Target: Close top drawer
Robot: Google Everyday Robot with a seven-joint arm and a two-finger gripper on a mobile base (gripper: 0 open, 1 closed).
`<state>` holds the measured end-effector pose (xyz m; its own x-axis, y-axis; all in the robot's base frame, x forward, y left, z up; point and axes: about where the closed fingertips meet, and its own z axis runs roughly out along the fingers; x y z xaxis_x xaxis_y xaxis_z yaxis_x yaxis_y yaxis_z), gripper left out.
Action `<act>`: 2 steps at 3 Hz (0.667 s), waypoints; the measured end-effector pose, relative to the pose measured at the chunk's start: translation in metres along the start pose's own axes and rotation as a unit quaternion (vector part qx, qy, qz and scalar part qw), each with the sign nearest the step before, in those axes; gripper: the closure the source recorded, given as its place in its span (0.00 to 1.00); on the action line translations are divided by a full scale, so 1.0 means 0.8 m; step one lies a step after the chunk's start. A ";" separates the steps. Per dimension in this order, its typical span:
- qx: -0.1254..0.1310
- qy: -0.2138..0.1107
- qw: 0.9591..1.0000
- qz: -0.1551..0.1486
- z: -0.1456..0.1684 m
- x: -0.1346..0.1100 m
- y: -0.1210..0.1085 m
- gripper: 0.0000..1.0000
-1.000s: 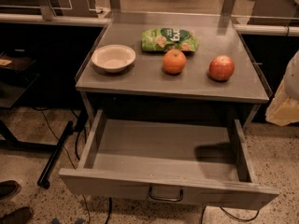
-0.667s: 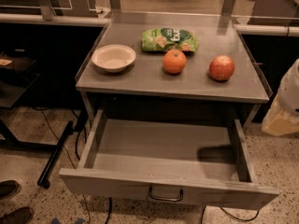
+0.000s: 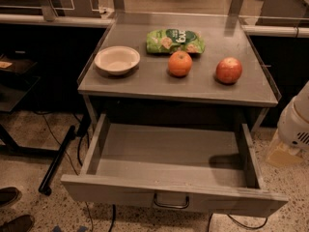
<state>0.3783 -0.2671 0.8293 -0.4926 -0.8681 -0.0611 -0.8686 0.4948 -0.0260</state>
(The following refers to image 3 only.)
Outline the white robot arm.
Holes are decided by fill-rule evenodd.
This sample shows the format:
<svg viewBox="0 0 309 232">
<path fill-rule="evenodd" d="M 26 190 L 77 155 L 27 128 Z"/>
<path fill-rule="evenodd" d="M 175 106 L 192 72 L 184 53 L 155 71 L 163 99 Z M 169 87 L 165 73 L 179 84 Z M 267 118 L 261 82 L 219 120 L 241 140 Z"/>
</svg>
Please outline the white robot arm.
<svg viewBox="0 0 309 232">
<path fill-rule="evenodd" d="M 309 151 L 309 81 L 283 109 L 267 151 L 266 162 L 275 167 L 303 162 Z"/>
</svg>

